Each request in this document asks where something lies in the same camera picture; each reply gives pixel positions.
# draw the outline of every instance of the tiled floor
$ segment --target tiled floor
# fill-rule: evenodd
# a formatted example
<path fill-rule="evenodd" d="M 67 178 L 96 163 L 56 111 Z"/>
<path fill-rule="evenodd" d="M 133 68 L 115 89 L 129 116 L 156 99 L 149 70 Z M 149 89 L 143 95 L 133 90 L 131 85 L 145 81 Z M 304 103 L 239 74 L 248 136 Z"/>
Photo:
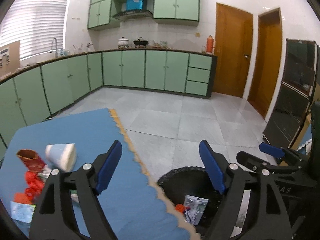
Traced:
<path fill-rule="evenodd" d="M 229 162 L 236 162 L 236 154 L 243 150 L 275 165 L 258 149 L 266 122 L 241 98 L 212 93 L 208 100 L 102 88 L 58 117 L 106 107 L 116 109 L 155 181 L 172 169 L 203 167 L 198 152 L 203 139 Z"/>

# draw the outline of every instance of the faucet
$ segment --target faucet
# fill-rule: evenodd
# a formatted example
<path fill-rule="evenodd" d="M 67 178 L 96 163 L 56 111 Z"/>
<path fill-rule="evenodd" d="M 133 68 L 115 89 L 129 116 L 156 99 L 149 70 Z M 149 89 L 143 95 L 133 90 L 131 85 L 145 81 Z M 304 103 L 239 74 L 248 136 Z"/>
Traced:
<path fill-rule="evenodd" d="M 54 49 L 52 49 L 52 47 L 53 47 L 53 41 L 56 42 L 56 50 L 55 50 L 56 52 L 55 52 L 54 58 L 57 58 L 57 57 L 58 57 L 58 44 L 57 44 L 57 39 L 56 39 L 56 38 L 53 38 L 53 39 L 52 39 L 50 53 L 54 52 Z"/>

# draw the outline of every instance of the white blinds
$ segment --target white blinds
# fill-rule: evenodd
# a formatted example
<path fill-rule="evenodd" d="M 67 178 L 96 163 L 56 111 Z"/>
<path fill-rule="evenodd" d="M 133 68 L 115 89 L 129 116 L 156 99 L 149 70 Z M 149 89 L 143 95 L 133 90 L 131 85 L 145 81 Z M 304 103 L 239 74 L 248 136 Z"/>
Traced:
<path fill-rule="evenodd" d="M 20 40 L 20 58 L 50 51 L 52 38 L 62 49 L 67 1 L 15 0 L 0 26 L 0 46 Z"/>

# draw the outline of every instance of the blue box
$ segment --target blue box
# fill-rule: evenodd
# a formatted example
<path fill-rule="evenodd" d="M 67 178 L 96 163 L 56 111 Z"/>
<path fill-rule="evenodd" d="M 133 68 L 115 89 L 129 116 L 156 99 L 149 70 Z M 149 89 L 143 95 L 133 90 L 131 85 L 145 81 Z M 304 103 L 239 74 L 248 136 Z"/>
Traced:
<path fill-rule="evenodd" d="M 127 11 L 135 9 L 145 10 L 146 8 L 146 0 L 127 0 Z"/>

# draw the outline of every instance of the metal bolt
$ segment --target metal bolt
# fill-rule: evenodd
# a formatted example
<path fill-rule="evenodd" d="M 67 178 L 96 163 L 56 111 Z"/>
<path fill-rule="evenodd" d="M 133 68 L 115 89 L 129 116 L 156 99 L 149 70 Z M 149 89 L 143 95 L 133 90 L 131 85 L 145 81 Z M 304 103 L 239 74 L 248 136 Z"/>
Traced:
<path fill-rule="evenodd" d="M 239 166 L 238 166 L 237 164 L 235 164 L 235 163 L 230 163 L 230 164 L 229 164 L 229 168 L 232 169 L 232 170 L 234 170 L 234 171 L 237 170 L 238 167 L 239 167 Z"/>
<path fill-rule="evenodd" d="M 268 170 L 262 170 L 262 174 L 265 176 L 268 176 L 270 174 L 270 172 Z"/>
<path fill-rule="evenodd" d="M 59 170 L 58 169 L 54 169 L 51 171 L 51 174 L 52 175 L 57 175 L 59 173 Z"/>
<path fill-rule="evenodd" d="M 91 167 L 92 167 L 92 165 L 91 165 L 91 163 L 86 163 L 86 164 L 83 164 L 83 166 L 82 166 L 82 168 L 84 169 L 84 170 L 90 170 L 91 169 Z"/>

